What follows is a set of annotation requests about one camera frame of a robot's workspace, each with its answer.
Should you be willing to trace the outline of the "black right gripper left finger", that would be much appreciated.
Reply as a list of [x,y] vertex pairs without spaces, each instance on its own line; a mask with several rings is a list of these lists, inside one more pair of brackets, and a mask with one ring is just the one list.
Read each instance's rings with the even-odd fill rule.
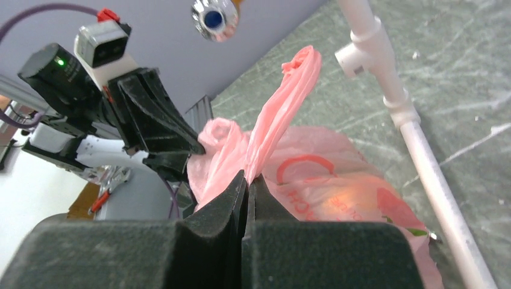
[[248,184],[178,221],[65,221],[36,226],[2,288],[240,288]]

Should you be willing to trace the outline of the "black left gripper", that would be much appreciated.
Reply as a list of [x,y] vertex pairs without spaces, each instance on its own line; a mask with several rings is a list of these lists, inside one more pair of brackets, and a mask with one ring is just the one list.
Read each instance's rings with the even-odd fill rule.
[[108,82],[116,127],[129,155],[145,151],[143,164],[169,182],[189,182],[189,154],[202,155],[197,132],[165,90],[156,68],[140,67]]

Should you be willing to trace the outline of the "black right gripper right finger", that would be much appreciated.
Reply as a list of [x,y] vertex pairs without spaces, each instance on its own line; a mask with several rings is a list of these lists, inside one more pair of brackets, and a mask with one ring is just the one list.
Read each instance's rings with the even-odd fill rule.
[[262,177],[249,186],[242,288],[422,288],[397,227],[372,222],[300,222]]

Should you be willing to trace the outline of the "pink plastic bag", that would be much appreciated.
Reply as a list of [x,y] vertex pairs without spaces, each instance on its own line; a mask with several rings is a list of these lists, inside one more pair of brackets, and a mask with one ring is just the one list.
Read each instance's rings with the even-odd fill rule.
[[197,209],[219,196],[239,171],[247,182],[262,176],[271,195],[300,221],[397,226],[409,242],[425,287],[442,288],[427,228],[348,137],[322,126],[290,124],[321,67],[321,54],[312,46],[284,63],[283,80],[250,131],[220,117],[206,123],[198,136],[205,154],[192,155],[187,162]]

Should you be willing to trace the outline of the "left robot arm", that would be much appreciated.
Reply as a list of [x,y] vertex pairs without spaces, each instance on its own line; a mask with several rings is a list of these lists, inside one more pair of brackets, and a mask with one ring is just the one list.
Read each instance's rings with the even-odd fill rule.
[[97,87],[83,65],[57,43],[33,53],[18,75],[49,105],[24,150],[82,172],[120,166],[187,181],[192,155],[202,155],[156,68],[122,58],[122,69]]

